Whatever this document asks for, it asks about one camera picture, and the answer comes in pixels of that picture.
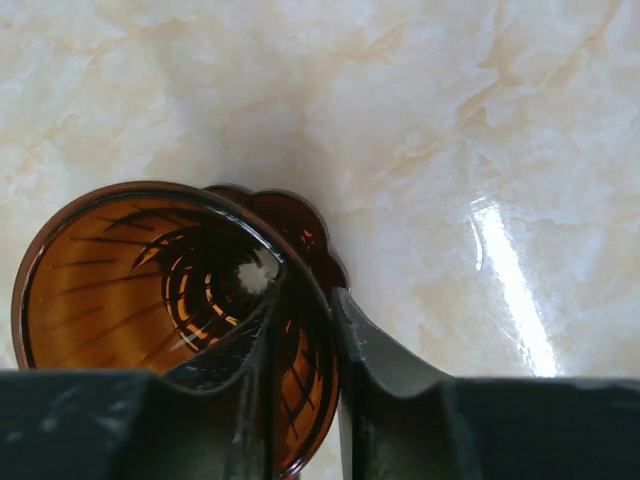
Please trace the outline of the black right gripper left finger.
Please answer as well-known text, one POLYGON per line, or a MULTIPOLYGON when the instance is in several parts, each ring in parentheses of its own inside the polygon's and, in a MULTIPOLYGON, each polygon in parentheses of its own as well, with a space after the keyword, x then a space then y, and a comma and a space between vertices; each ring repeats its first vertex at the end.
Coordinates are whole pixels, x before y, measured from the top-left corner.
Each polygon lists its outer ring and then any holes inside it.
POLYGON ((1 375, 5 479, 274 479, 281 276, 240 329, 165 375, 1 375))

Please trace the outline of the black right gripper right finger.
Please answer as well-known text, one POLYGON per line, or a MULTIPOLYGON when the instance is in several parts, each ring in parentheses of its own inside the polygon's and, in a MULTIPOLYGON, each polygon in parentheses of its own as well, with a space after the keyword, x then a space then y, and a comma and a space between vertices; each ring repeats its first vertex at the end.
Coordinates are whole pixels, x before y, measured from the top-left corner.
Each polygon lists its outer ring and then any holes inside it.
POLYGON ((455 377, 333 293, 347 479, 635 479, 639 383, 455 377))

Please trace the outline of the amber glass coffee dripper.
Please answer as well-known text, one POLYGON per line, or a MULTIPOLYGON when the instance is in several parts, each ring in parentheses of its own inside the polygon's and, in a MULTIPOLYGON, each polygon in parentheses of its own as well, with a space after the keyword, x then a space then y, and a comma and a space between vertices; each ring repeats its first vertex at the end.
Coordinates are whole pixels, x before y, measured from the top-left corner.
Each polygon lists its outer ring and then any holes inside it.
POLYGON ((328 299, 346 276, 319 215, 290 193, 130 182, 73 201, 36 235, 16 277, 18 371, 165 375, 238 331, 275 276, 274 479, 294 479, 336 411, 328 299))

